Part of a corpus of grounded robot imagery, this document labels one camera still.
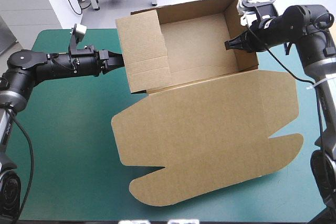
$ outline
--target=box flap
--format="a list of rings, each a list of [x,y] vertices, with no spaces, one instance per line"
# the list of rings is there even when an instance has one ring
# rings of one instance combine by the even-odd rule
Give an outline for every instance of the box flap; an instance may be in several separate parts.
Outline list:
[[[172,82],[167,49],[155,10],[116,21],[131,92]]]
[[[218,13],[224,13],[225,9],[236,0],[197,0],[175,5],[165,5],[156,8],[139,10],[131,14],[156,10],[160,24],[179,22],[183,20],[199,18]]]
[[[112,127],[123,164],[165,167],[132,181],[132,195],[166,206],[288,165],[302,136],[269,136],[297,115],[294,79],[254,70],[150,94]]]

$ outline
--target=corrugated cardboard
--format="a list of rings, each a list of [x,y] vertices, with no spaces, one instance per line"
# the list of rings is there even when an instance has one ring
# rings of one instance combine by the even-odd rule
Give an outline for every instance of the corrugated cardboard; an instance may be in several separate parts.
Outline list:
[[[255,54],[223,50],[231,34],[243,31],[236,5],[237,0],[202,0],[118,19],[131,92],[257,68]]]
[[[294,79],[254,70],[256,54],[224,49],[243,31],[236,4],[195,1],[117,20],[131,91],[150,90],[112,119],[120,159],[164,167],[131,182],[145,204],[273,173],[300,151],[299,134],[269,138],[298,115]]]

